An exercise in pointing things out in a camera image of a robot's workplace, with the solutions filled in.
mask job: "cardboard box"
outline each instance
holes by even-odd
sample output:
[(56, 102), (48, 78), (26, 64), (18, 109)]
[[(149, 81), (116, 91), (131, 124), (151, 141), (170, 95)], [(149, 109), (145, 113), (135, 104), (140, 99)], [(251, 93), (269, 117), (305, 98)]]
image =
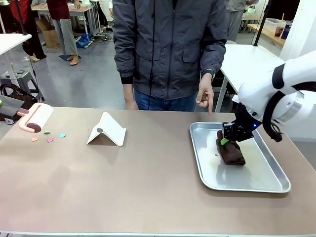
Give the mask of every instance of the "cardboard box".
[(48, 22), (45, 17), (36, 21), (37, 26), (43, 32), (44, 40), (47, 48), (60, 48), (57, 32), (55, 28)]

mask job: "tray rim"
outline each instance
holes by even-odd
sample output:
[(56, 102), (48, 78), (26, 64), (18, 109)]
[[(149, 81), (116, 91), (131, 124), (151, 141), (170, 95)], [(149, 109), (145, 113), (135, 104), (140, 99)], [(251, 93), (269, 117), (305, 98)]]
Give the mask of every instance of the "tray rim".
[(216, 191), (237, 191), (237, 192), (252, 192), (252, 193), (272, 193), (272, 194), (286, 194), (288, 192), (291, 191), (292, 189), (292, 184), (290, 182), (290, 180), (288, 179), (286, 173), (284, 172), (284, 170), (282, 169), (282, 167), (280, 166), (280, 164), (278, 163), (277, 159), (274, 157), (274, 155), (272, 154), (272, 152), (270, 151), (269, 147), (267, 146), (267, 144), (265, 143), (265, 141), (263, 140), (262, 136), (260, 135), (260, 133), (257, 130), (254, 130), (253, 132), (256, 132), (257, 135), (260, 137), (262, 143), (264, 144), (264, 146), (266, 147), (266, 149), (268, 150), (269, 154), (273, 157), (273, 159), (275, 160), (276, 164), (278, 165), (279, 169), (282, 171), (283, 175), (285, 176), (287, 182), (289, 183), (289, 187), (288, 189), (284, 190), (284, 191), (267, 191), (267, 190), (251, 190), (251, 189), (231, 189), (231, 188), (217, 188), (214, 186), (209, 185), (202, 176), (202, 171), (200, 168), (200, 162), (198, 160), (198, 154), (197, 154), (197, 150), (196, 150), (196, 146), (195, 146), (195, 142), (193, 140), (193, 130), (192, 127), (196, 124), (222, 124), (221, 122), (194, 122), (190, 125), (190, 136), (191, 136), (191, 141), (192, 141), (192, 146), (193, 146), (193, 150), (194, 150), (194, 154), (196, 157), (196, 161), (197, 161), (197, 169), (198, 169), (198, 174), (200, 176), (201, 181), (204, 183), (204, 185), (206, 185), (209, 189), (212, 190), (216, 190)]

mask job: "black bag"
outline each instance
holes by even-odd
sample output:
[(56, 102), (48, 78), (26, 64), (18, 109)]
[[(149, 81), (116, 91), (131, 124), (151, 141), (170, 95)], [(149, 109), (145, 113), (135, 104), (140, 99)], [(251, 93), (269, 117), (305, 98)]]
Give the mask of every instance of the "black bag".
[[(11, 94), (7, 94), (6, 89), (12, 89), (13, 92)], [(21, 108), (28, 110), (32, 107), (33, 104), (37, 103), (37, 99), (33, 95), (29, 95), (27, 92), (19, 88), (17, 85), (14, 84), (4, 84), (0, 86), (0, 92), (2, 95), (24, 101), (24, 104), (21, 106)], [(21, 118), (21, 116), (15, 115), (13, 120), (18, 121)]]

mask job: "wristwatch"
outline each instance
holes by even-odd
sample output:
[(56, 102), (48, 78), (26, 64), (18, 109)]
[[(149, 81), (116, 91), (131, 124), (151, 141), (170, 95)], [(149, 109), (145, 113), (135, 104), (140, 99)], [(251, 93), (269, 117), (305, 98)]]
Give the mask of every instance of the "wristwatch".
[(214, 80), (214, 78), (215, 78), (215, 73), (214, 73), (214, 71), (213, 71), (212, 69), (205, 69), (205, 70), (202, 72), (201, 78), (202, 78), (205, 74), (207, 74), (207, 73), (210, 73), (210, 74), (212, 75), (212, 82), (213, 82), (213, 80)]

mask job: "green paper piece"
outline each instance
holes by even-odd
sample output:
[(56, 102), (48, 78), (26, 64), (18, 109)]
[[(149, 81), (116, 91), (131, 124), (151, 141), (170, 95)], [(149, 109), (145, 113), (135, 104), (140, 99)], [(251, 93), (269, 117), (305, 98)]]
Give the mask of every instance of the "green paper piece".
[(228, 140), (228, 139), (223, 138), (223, 139), (221, 140), (221, 145), (222, 145), (222, 146), (226, 145), (227, 143), (229, 143), (229, 140)]

